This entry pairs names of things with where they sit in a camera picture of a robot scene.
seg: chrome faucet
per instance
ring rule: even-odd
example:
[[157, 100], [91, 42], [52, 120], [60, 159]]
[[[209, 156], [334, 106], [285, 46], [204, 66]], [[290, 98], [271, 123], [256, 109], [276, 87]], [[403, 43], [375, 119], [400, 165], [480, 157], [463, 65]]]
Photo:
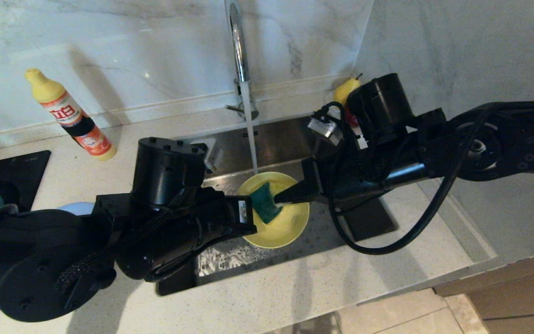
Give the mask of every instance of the chrome faucet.
[[[226, 105], [229, 110], [234, 110], [244, 116], [244, 106], [242, 103], [242, 97], [240, 93], [240, 83], [250, 81], [248, 77], [248, 66], [246, 63], [246, 51], [244, 49], [244, 33], [242, 28], [242, 15], [240, 13], [240, 4], [238, 0], [224, 0], [226, 8], [226, 18], [228, 19], [228, 26], [230, 29], [230, 35], [232, 37], [232, 45], [234, 48], [234, 58], [236, 62], [236, 74], [237, 77], [234, 80], [236, 85], [237, 94], [240, 103], [238, 106]], [[252, 107], [251, 118], [254, 120], [259, 115], [259, 112], [251, 102]]]

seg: sponge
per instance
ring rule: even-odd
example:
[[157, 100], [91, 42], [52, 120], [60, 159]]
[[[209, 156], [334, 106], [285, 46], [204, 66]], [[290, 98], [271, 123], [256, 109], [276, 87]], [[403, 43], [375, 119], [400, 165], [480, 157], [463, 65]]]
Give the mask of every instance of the sponge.
[[281, 207], [275, 206], [269, 182], [250, 194], [250, 198], [253, 200], [253, 209], [265, 224], [269, 224], [281, 212]]

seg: running water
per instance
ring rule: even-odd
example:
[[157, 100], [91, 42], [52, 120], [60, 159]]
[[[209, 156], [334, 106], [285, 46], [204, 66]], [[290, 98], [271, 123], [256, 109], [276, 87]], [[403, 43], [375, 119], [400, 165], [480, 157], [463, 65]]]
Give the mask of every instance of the running water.
[[253, 173], [259, 173], [257, 167], [257, 151], [254, 146], [253, 118], [251, 116], [252, 108], [250, 106], [250, 91], [248, 82], [240, 83], [240, 95], [242, 95], [242, 105], [244, 107], [244, 117], [246, 118], [246, 131], [248, 131], [248, 143], [250, 144], [250, 155], [253, 159]]

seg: stainless steel sink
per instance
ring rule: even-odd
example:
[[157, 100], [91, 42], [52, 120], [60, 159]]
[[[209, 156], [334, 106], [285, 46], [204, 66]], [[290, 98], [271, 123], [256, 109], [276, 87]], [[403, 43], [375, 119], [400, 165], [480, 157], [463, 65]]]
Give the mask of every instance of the stainless steel sink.
[[[306, 127], [309, 118], [296, 118], [258, 125], [254, 128], [259, 172], [276, 171], [302, 180], [300, 162], [311, 155], [326, 154], [331, 148]], [[248, 133], [239, 129], [188, 139], [214, 138], [224, 150], [222, 163], [215, 174], [207, 175], [203, 186], [213, 186], [227, 195], [253, 176]], [[343, 245], [322, 203], [310, 203], [310, 218], [304, 232], [293, 243], [280, 249], [261, 249], [243, 238], [225, 241], [210, 247], [197, 258], [197, 285], [265, 268], [295, 258], [333, 249]]]

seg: countertop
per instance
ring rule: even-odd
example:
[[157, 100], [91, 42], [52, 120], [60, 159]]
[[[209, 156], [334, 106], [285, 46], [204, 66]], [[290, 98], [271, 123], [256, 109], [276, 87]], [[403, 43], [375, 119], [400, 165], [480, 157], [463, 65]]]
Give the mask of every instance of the countertop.
[[[322, 97], [258, 103], [259, 110], [264, 110], [258, 121], [299, 116], [292, 104], [302, 99], [306, 114], [320, 105]], [[50, 209], [76, 201], [93, 202], [97, 194], [129, 192], [137, 141], [142, 137], [175, 139], [241, 127], [243, 120], [234, 112], [216, 109], [104, 129], [119, 148], [106, 162], [88, 156], [69, 136], [2, 148], [0, 159], [51, 150], [32, 207]], [[363, 241], [363, 245], [395, 241], [429, 203], [416, 184], [388, 193], [383, 201], [399, 229]], [[110, 288], [64, 317], [21, 323], [0, 314], [0, 333], [263, 333], [471, 264], [445, 222], [436, 216], [420, 237], [392, 254], [366, 256], [343, 246], [164, 297], [155, 294], [153, 284], [132, 281], [119, 272]]]

